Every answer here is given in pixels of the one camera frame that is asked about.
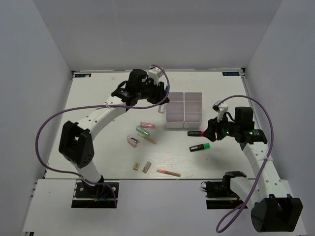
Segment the black pink highlighter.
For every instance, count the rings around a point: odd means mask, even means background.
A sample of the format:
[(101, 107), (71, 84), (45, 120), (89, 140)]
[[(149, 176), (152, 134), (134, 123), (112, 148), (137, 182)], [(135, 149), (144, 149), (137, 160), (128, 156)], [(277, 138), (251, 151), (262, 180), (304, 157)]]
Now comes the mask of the black pink highlighter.
[(187, 134), (190, 137), (202, 137), (203, 131), (188, 131)]

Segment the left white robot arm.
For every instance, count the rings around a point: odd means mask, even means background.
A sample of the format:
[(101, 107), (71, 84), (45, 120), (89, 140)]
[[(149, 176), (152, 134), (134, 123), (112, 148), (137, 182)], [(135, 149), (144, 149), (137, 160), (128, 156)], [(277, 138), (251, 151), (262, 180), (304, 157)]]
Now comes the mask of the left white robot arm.
[(147, 100), (151, 107), (168, 103), (165, 86), (169, 83), (160, 81), (165, 74), (156, 65), (149, 71), (133, 69), (101, 107), (77, 122), (67, 121), (63, 125), (59, 152), (75, 167), (93, 196), (101, 195), (104, 190), (102, 176), (93, 163), (95, 137), (118, 116), (129, 109), (138, 109), (139, 100)]

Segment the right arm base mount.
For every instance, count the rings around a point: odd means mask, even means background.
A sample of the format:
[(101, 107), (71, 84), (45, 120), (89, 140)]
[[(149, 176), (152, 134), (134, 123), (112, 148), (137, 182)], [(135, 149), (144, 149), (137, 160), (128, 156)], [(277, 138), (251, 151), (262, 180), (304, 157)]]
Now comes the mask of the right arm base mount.
[(236, 193), (223, 189), (222, 181), (203, 181), (200, 188), (206, 194), (206, 208), (208, 210), (234, 209), (243, 203)]

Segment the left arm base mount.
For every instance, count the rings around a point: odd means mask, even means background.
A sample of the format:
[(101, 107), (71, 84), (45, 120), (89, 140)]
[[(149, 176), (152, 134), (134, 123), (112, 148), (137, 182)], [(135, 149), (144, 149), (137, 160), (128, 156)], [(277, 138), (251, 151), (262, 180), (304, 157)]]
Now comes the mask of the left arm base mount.
[(78, 181), (75, 184), (72, 208), (116, 208), (112, 191), (106, 186), (90, 187)]

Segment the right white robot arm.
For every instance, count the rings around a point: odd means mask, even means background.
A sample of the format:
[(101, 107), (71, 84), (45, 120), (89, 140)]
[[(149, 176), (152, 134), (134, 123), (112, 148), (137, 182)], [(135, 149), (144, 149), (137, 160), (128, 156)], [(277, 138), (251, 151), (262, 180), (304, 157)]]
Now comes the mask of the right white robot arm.
[(283, 185), (271, 158), (267, 157), (268, 141), (264, 132), (255, 129), (253, 110), (236, 107), (234, 120), (228, 120), (228, 107), (215, 105), (218, 116), (208, 121), (203, 136), (211, 142), (232, 137), (248, 159), (257, 185), (251, 198), (246, 200), (252, 185), (243, 172), (227, 172), (222, 189), (228, 196), (237, 194), (251, 209), (252, 225), (257, 232), (293, 232), (303, 205)]

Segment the black green highlighter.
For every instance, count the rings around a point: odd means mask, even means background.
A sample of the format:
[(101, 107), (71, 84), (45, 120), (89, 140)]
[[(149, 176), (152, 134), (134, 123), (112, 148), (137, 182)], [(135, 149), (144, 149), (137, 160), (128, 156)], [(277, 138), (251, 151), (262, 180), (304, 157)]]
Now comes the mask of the black green highlighter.
[(206, 150), (210, 149), (211, 146), (209, 143), (204, 143), (204, 144), (199, 144), (199, 145), (194, 145), (189, 147), (190, 152), (195, 152), (195, 151), (200, 151), (200, 150)]

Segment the blue capped white tube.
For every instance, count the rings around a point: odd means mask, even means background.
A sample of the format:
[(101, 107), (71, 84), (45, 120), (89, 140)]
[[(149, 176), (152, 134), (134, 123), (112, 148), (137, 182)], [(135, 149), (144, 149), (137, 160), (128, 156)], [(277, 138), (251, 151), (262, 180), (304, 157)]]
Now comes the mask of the blue capped white tube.
[(166, 104), (160, 105), (158, 108), (158, 112), (164, 114), (166, 110)]

